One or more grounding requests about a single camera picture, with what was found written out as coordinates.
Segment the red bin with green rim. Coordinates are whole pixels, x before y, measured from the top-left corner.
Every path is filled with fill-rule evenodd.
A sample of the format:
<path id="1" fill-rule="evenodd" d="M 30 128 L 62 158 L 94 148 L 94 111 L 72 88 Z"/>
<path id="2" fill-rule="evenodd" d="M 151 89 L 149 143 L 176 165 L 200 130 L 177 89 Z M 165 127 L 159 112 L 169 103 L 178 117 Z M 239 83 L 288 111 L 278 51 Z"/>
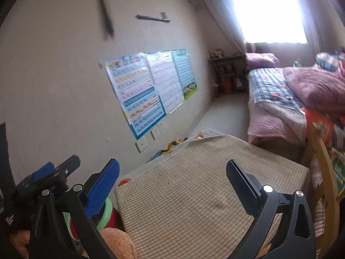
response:
<path id="1" fill-rule="evenodd" d="M 121 216 L 118 210 L 115 209 L 115 207 L 113 206 L 113 202 L 109 198 L 106 199 L 100 212 L 92 216 L 91 220 L 94 222 L 98 230 L 109 227 L 124 230 Z M 72 238 L 76 241 L 79 241 L 80 238 L 77 234 L 69 213 L 67 214 L 66 224 Z"/>

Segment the orange plush toy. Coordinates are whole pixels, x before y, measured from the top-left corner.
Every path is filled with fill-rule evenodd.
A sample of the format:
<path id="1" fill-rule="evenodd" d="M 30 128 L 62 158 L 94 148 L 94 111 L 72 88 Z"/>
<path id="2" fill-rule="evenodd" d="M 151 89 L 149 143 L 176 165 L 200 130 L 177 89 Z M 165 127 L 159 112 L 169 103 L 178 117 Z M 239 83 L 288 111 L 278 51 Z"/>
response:
<path id="1" fill-rule="evenodd" d="M 126 232 L 109 227 L 100 230 L 99 233 L 117 258 L 137 258 L 135 244 Z M 22 258 L 29 258 L 27 246 L 30 231 L 19 230 L 11 234 L 9 239 Z"/>

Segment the yellow toy vehicle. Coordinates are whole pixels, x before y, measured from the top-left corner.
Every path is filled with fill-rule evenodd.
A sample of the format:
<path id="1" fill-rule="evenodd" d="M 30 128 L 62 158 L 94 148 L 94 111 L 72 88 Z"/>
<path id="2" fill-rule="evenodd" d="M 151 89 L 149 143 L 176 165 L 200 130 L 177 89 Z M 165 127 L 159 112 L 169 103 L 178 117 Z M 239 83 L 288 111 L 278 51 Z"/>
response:
<path id="1" fill-rule="evenodd" d="M 182 144 L 181 141 L 173 140 L 172 142 L 170 142 L 168 144 L 166 149 L 159 150 L 158 152 L 156 152 L 153 158 L 155 159 L 155 158 L 158 158 L 159 156 L 163 156 L 163 155 L 167 155 L 167 154 L 171 153 L 173 148 L 175 146 L 179 146 L 180 144 Z"/>

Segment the blue learning chart poster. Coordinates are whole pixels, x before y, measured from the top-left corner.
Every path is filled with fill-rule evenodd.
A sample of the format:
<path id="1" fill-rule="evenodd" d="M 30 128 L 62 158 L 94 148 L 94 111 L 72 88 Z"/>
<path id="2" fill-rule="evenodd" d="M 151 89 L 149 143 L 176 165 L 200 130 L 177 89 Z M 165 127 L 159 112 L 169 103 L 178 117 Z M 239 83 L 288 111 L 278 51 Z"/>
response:
<path id="1" fill-rule="evenodd" d="M 104 67 L 130 129 L 141 138 L 166 115 L 146 55 L 125 55 Z"/>

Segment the white table chart poster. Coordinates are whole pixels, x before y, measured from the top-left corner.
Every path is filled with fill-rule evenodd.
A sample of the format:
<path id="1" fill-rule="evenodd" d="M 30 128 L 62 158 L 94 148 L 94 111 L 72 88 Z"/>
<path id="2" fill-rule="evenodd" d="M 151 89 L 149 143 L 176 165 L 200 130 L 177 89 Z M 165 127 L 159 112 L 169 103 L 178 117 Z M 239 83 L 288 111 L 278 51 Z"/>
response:
<path id="1" fill-rule="evenodd" d="M 146 54 L 166 114 L 172 113 L 184 101 L 180 80 L 170 51 Z"/>

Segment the teal cartoon chart poster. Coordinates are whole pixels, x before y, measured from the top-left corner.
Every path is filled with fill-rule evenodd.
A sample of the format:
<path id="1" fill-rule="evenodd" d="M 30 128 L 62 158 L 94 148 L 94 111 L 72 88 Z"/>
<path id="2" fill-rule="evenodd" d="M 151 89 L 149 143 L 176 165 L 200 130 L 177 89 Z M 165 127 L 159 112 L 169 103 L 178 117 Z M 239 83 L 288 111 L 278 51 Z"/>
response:
<path id="1" fill-rule="evenodd" d="M 180 80 L 184 99 L 187 100 L 197 90 L 197 84 L 190 65 L 189 55 L 186 49 L 172 50 L 173 62 Z"/>

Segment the pink fuzzy blanket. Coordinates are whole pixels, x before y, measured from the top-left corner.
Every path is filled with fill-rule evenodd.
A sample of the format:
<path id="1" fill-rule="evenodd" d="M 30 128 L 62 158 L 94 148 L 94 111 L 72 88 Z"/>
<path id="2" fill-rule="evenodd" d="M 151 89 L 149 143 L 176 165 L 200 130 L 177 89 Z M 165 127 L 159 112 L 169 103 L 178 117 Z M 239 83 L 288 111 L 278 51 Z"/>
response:
<path id="1" fill-rule="evenodd" d="M 283 69 L 287 86 L 308 108 L 324 114 L 344 114 L 344 76 L 314 67 Z"/>

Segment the white quilted blanket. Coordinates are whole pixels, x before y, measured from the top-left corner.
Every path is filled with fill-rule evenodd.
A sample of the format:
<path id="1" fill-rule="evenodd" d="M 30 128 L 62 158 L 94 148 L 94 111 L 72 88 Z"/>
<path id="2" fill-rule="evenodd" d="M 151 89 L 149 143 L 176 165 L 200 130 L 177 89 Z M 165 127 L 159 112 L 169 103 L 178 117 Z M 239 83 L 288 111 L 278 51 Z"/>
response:
<path id="1" fill-rule="evenodd" d="M 305 143 L 304 105 L 285 82 L 282 68 L 258 68 L 248 74 L 249 142 L 283 139 Z"/>

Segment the dark corner shelf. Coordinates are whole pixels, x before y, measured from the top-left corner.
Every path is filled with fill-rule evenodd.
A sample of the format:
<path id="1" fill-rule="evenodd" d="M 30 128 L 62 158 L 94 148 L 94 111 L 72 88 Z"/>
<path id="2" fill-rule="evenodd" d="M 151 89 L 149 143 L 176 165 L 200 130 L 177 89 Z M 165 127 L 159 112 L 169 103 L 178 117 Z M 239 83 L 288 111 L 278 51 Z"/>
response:
<path id="1" fill-rule="evenodd" d="M 210 51 L 208 63 L 214 70 L 213 88 L 216 97 L 248 90 L 247 59 L 243 53 L 226 56 L 222 49 Z"/>

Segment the purple pillow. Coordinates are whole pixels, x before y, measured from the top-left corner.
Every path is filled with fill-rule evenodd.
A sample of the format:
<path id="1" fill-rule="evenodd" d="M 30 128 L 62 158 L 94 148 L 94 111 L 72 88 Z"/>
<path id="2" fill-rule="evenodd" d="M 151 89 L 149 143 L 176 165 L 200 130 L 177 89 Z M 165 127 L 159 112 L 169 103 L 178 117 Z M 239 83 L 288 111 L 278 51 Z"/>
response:
<path id="1" fill-rule="evenodd" d="M 272 53 L 246 53 L 248 69 L 276 68 L 280 66 L 279 59 Z"/>

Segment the lilac window curtain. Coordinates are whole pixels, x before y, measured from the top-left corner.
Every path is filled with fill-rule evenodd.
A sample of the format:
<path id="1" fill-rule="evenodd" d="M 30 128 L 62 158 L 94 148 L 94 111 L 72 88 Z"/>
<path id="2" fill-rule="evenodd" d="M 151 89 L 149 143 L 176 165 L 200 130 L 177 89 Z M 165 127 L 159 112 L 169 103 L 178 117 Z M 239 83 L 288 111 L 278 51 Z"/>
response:
<path id="1" fill-rule="evenodd" d="M 234 12 L 233 0 L 202 1 L 227 40 L 236 48 L 237 52 L 244 53 L 246 51 L 245 41 Z"/>

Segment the white wall socket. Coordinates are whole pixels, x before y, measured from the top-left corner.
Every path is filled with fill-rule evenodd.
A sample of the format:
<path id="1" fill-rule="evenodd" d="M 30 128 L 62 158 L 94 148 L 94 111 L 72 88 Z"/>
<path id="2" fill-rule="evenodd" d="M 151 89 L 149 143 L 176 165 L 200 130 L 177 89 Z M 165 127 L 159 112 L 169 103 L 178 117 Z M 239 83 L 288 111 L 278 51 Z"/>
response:
<path id="1" fill-rule="evenodd" d="M 156 140 L 156 139 L 160 136 L 160 134 L 161 134 L 161 132 L 160 132 L 160 130 L 159 130 L 159 126 L 158 126 L 158 125 L 155 125 L 155 127 L 153 127 L 153 128 L 151 129 L 150 133 L 151 133 L 152 138 L 153 138 L 154 140 Z"/>
<path id="2" fill-rule="evenodd" d="M 141 153 L 142 151 L 144 151 L 147 146 L 147 140 L 144 136 L 142 136 L 141 138 L 139 138 L 136 142 L 135 142 L 136 148 L 138 150 L 139 153 Z"/>

